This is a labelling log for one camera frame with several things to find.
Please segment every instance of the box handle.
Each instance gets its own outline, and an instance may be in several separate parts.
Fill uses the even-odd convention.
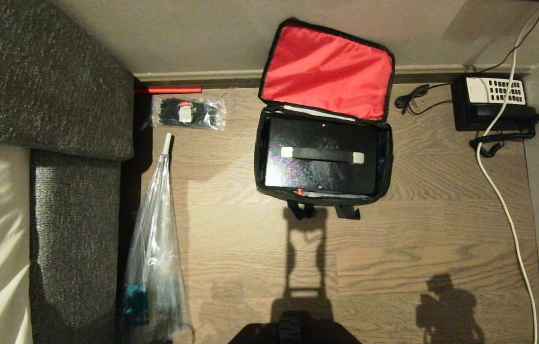
[[[350,152],[347,150],[321,150],[319,148],[303,147],[282,147],[280,156],[292,159],[307,159],[316,161],[334,161],[363,164],[365,154],[361,152]]]

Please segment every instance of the red bag lining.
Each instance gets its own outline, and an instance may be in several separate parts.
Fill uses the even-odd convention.
[[[270,59],[262,100],[383,119],[393,74],[386,50],[287,21]]]

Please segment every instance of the red stick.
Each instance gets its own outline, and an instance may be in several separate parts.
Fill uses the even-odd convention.
[[[147,87],[137,88],[138,94],[174,94],[174,93],[201,93],[201,87]]]

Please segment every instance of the black cable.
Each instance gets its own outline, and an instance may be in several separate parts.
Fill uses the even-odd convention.
[[[479,150],[479,154],[483,156],[484,158],[491,158],[494,157],[494,155],[505,146],[505,140],[528,140],[535,137],[536,131],[535,131],[535,125],[532,124],[528,128],[528,132],[526,133],[509,133],[509,134],[496,134],[496,135],[486,135],[486,136],[480,136],[476,137],[475,139],[472,139],[468,142],[468,145],[471,146],[474,150],[477,150],[477,145],[481,143],[489,143],[489,142],[496,142],[494,146],[492,146],[489,150],[486,150],[485,148],[481,148]]]
[[[394,106],[396,106],[397,109],[401,109],[401,115],[404,115],[407,111],[409,111],[410,113],[413,113],[414,115],[421,115],[422,113],[425,113],[426,111],[432,109],[433,107],[437,105],[441,105],[444,103],[451,103],[452,102],[451,99],[444,100],[443,102],[433,104],[430,107],[427,107],[426,109],[424,109],[424,111],[420,111],[420,112],[416,112],[411,109],[411,103],[413,103],[414,107],[418,107],[414,98],[423,97],[428,93],[429,89],[440,87],[440,86],[445,86],[445,85],[451,85],[451,83],[444,83],[444,84],[433,85],[433,86],[429,84],[420,85],[416,87],[411,93],[405,94],[404,96],[397,97],[396,100],[394,100]]]
[[[487,72],[488,70],[494,69],[494,68],[498,67],[499,65],[502,65],[503,63],[505,63],[505,61],[507,61],[507,57],[509,57],[509,55],[511,55],[511,53],[513,53],[515,51],[515,49],[518,49],[522,45],[522,43],[526,40],[526,37],[528,37],[528,35],[531,32],[533,32],[533,29],[535,29],[535,26],[536,26],[536,24],[538,22],[539,22],[539,16],[537,17],[537,20],[536,20],[535,24],[533,24],[532,28],[530,28],[530,30],[526,33],[526,35],[524,35],[524,38],[520,41],[520,43],[518,43],[518,45],[514,46],[511,50],[509,50],[509,53],[507,53],[505,58],[500,63],[498,63],[497,65],[493,65],[490,68],[486,68],[484,70],[481,70],[480,72],[476,72],[476,73],[474,73],[474,75],[482,74],[483,72]]]

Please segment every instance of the white label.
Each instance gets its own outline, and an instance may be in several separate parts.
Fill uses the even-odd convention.
[[[283,158],[292,158],[293,157],[293,147],[282,147],[280,149],[280,156]]]
[[[352,152],[352,163],[365,163],[365,154],[361,152]]]
[[[184,106],[180,107],[178,110],[178,120],[182,123],[191,123],[193,122],[193,114],[191,113],[191,107]]]

